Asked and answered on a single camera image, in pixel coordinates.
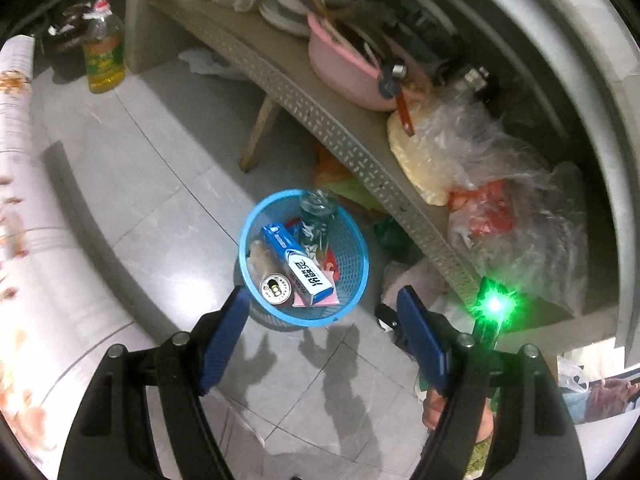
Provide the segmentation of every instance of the perforated metal strip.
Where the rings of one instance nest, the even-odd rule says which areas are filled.
[[[478,292],[476,275],[393,183],[384,167],[324,108],[267,59],[179,0],[149,0],[191,34],[238,67],[322,142],[393,215],[465,303]]]

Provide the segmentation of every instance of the shelf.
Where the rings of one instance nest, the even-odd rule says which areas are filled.
[[[429,206],[405,177],[386,136],[387,115],[348,102],[318,79],[307,42],[271,27],[256,13],[238,13],[209,0],[148,0],[264,89],[318,138],[380,201],[470,303],[473,270],[442,233],[448,211]]]

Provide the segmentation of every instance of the basket rim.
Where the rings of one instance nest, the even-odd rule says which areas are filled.
[[[240,239],[238,242],[238,262],[240,264],[240,271],[242,273],[242,280],[244,281],[244,285],[249,289],[252,297],[257,303],[260,304],[267,312],[269,312],[272,316],[275,316],[282,321],[286,321],[295,326],[305,326],[305,327],[318,327],[328,325],[332,322],[338,321],[340,318],[346,316],[353,307],[360,301],[362,294],[364,293],[364,289],[367,286],[367,279],[369,277],[369,251],[367,251],[367,244],[364,241],[364,237],[360,232],[360,229],[356,222],[351,218],[351,215],[347,213],[341,206],[338,206],[338,216],[340,219],[347,224],[351,232],[354,233],[355,241],[360,250],[360,254],[362,255],[362,263],[363,263],[363,272],[362,277],[360,279],[360,284],[358,285],[358,290],[355,295],[347,304],[345,304],[338,312],[334,312],[333,314],[329,314],[328,316],[321,317],[319,319],[300,319],[299,317],[290,316],[289,314],[284,313],[283,311],[277,309],[268,301],[266,301],[258,291],[258,288],[254,284],[254,280],[252,280],[251,275],[249,274],[249,269],[246,264],[246,254],[247,254],[247,238],[249,235],[249,230],[251,226],[254,224],[257,216],[268,206],[274,202],[278,202],[283,198],[291,198],[295,196],[301,196],[306,191],[303,189],[285,189],[276,193],[273,193],[261,200],[254,209],[249,213],[249,216],[244,221],[244,225],[242,226],[242,231],[240,232]]]

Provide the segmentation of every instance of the green light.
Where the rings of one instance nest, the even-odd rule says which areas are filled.
[[[499,283],[485,278],[482,280],[473,314],[476,319],[483,317],[502,326],[509,321],[517,306],[515,292],[509,292]]]

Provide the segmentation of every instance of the clear plastic bottle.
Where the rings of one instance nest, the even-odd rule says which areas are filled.
[[[338,202],[332,194],[316,189],[300,197],[300,209],[300,245],[312,260],[322,264],[329,248],[329,225],[338,212]]]
[[[111,90],[124,79],[124,24],[111,12],[107,0],[96,0],[84,42],[84,60],[89,90],[99,94]]]

